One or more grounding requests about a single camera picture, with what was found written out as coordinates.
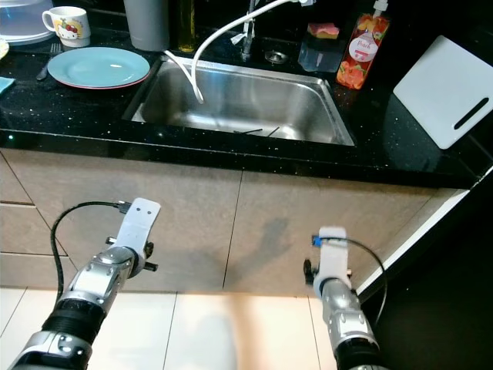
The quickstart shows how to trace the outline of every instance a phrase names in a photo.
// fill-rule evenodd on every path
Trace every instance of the bottle label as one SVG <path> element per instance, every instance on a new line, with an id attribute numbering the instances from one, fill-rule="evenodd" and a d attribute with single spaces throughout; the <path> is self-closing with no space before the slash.
<path id="1" fill-rule="evenodd" d="M 349 44 L 349 55 L 358 62 L 370 62 L 378 51 L 371 35 L 364 33 Z"/>

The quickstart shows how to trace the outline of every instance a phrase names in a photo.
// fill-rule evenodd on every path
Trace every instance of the faucet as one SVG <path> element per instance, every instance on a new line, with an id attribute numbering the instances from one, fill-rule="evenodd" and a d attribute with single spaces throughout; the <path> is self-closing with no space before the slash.
<path id="1" fill-rule="evenodd" d="M 248 7 L 248 14 L 253 12 L 255 10 L 255 5 L 256 5 L 256 0 L 250 0 L 250 5 Z M 241 50 L 241 59 L 246 62 L 248 59 L 250 59 L 252 53 L 252 41 L 253 41 L 253 22 L 254 19 L 251 19 L 247 23 L 247 29 L 246 29 L 246 36 L 243 39 L 243 48 Z"/>

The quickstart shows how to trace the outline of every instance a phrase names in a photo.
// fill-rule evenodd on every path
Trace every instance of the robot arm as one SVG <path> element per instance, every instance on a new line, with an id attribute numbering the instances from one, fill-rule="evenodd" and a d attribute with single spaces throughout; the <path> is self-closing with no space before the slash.
<path id="1" fill-rule="evenodd" d="M 142 269 L 157 269 L 146 262 L 153 252 L 147 237 L 160 208 L 158 203 L 143 198 L 133 201 L 117 238 L 109 238 L 110 247 L 94 256 L 74 277 L 42 330 L 29 339 L 9 370 L 87 367 L 92 343 L 126 279 Z"/>
<path id="2" fill-rule="evenodd" d="M 311 269 L 305 261 L 307 282 L 322 300 L 323 317 L 329 331 L 338 370 L 385 370 L 378 343 L 361 310 L 347 277 L 347 242 L 324 240 L 346 238 L 341 227 L 322 227 L 314 243 L 320 247 L 320 265 Z"/>

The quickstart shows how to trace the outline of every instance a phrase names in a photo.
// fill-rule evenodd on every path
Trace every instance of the light blue plate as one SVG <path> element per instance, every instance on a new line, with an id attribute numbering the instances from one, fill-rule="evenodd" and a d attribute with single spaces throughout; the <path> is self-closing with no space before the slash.
<path id="1" fill-rule="evenodd" d="M 140 82 L 149 73 L 149 63 L 127 50 L 83 48 L 53 58 L 48 63 L 48 72 L 66 85 L 111 89 Z"/>

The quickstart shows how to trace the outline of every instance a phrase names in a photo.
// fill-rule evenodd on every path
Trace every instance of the cutting board handle slot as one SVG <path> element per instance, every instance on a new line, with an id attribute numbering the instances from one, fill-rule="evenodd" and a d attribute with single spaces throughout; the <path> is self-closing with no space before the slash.
<path id="1" fill-rule="evenodd" d="M 462 117 L 459 122 L 457 122 L 454 125 L 454 129 L 458 130 L 460 129 L 471 117 L 473 117 L 474 114 L 476 114 L 483 106 L 486 105 L 486 103 L 489 101 L 490 98 L 483 98 L 476 106 L 471 109 L 464 117 Z"/>

